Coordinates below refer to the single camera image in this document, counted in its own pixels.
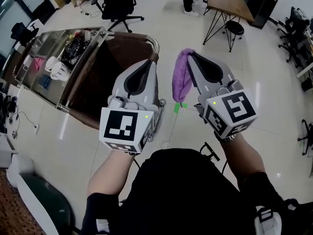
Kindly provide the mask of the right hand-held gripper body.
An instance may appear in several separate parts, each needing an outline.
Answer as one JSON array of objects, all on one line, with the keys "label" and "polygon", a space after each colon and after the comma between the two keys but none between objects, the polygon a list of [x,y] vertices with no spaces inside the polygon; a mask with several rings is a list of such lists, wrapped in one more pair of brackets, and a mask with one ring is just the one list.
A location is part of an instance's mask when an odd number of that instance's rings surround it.
[{"label": "right hand-held gripper body", "polygon": [[202,102],[195,108],[221,140],[246,130],[258,117],[250,91],[244,89],[238,80],[219,88],[211,97],[202,94],[200,98]]}]

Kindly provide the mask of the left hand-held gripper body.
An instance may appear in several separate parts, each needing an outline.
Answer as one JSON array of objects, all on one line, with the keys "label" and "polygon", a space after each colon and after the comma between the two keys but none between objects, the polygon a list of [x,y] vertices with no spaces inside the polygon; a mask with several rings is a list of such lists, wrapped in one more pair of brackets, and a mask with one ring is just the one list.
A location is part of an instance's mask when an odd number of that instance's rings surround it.
[{"label": "left hand-held gripper body", "polygon": [[140,154],[155,129],[158,113],[154,104],[112,96],[101,110],[99,140],[113,150]]}]

